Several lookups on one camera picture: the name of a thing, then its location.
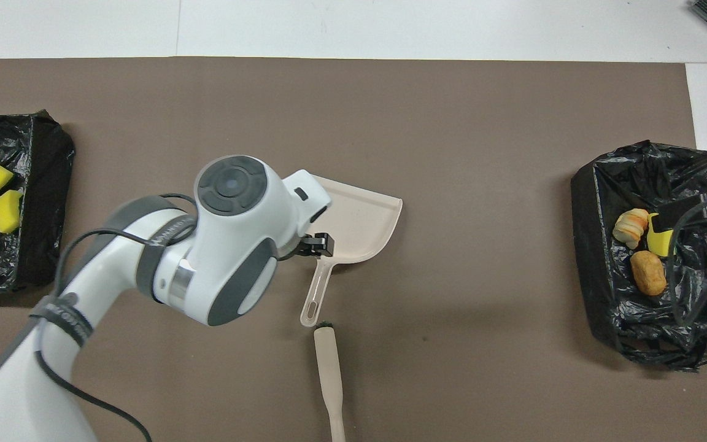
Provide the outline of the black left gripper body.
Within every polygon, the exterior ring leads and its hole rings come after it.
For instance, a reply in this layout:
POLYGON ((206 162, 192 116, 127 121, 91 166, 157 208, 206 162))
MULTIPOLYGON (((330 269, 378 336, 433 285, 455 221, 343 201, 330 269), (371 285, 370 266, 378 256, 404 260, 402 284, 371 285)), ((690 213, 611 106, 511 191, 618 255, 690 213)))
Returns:
POLYGON ((315 240, 316 238, 312 236, 303 236, 291 252, 283 255, 283 257, 277 258, 277 261, 282 262, 284 260, 289 260, 289 258, 292 258, 295 255, 300 255, 301 257, 311 257, 312 255, 316 255, 314 251, 315 240))

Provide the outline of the beige plastic dustpan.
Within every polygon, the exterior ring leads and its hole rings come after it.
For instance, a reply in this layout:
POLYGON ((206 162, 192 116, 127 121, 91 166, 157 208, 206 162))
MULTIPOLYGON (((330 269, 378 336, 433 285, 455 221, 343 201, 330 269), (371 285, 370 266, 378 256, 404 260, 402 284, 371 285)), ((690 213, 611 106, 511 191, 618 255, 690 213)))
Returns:
POLYGON ((299 317, 300 324, 308 328, 318 322, 334 266, 375 257, 390 240, 403 209, 400 198, 320 176, 316 179, 331 196, 331 206, 311 225, 309 234, 329 234, 334 251, 331 257, 323 255, 317 260, 299 317))

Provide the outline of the pale toy croissant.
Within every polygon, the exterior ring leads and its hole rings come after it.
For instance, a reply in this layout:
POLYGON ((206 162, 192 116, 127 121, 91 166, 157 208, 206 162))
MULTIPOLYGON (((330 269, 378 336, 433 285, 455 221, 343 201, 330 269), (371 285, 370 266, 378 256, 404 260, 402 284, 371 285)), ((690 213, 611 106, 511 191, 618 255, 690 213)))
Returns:
POLYGON ((618 216, 612 228, 612 237, 631 250, 635 250, 648 229, 649 212, 631 209, 618 216))

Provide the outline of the brown toy bread roll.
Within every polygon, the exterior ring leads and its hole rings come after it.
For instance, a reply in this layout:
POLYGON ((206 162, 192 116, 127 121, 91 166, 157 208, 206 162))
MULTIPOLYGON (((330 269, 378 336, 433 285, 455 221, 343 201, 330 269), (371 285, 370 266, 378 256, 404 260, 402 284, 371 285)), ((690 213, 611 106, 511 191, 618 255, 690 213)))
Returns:
POLYGON ((659 255, 641 250, 630 257, 632 277, 640 293, 656 297, 667 287, 665 268, 659 255))

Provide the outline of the beige hand brush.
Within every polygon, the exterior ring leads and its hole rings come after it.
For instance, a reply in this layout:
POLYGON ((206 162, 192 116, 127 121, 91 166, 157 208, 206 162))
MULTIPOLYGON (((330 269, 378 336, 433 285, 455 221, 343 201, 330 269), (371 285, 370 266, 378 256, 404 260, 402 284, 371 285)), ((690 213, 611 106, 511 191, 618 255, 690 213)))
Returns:
POLYGON ((317 369, 323 402, 330 423, 332 442, 346 442, 343 419, 344 392, 336 330, 331 322, 321 322, 314 330, 317 369))

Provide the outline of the small yellow sponge piece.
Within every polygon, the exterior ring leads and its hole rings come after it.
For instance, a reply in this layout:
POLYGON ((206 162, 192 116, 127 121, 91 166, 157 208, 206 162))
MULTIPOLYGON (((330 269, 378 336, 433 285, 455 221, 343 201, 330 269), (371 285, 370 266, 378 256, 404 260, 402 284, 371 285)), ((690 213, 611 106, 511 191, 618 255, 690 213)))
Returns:
POLYGON ((0 195, 0 233, 12 234, 21 226, 21 200, 23 193, 8 190, 0 195))

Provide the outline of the black bag-lined bin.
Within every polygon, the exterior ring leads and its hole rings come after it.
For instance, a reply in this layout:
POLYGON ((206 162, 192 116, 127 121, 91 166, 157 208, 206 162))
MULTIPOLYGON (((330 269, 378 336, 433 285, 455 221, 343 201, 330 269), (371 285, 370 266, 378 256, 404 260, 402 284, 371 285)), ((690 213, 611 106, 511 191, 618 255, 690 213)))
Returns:
POLYGON ((612 237, 620 214, 707 193, 707 151, 649 141, 627 145, 584 165, 571 180, 573 243, 593 336, 634 363, 671 370, 707 364, 707 227, 698 203, 676 224, 662 258, 667 287, 649 297, 637 289, 631 250, 612 237))
POLYGON ((74 158, 73 140, 47 110, 0 115, 0 165, 14 174, 6 190, 22 193, 20 226, 0 232, 0 293, 54 279, 74 158))

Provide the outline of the brown table mat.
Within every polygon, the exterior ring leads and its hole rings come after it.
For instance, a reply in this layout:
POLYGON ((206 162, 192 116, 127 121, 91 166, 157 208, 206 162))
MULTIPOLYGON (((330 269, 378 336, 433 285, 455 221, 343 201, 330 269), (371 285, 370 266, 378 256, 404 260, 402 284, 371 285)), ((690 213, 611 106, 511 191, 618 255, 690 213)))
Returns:
POLYGON ((573 247, 578 168, 695 146, 681 64, 0 60, 0 114, 42 109, 75 141, 67 241, 231 154, 402 199, 323 303, 348 442, 707 442, 707 366, 592 338, 573 247))

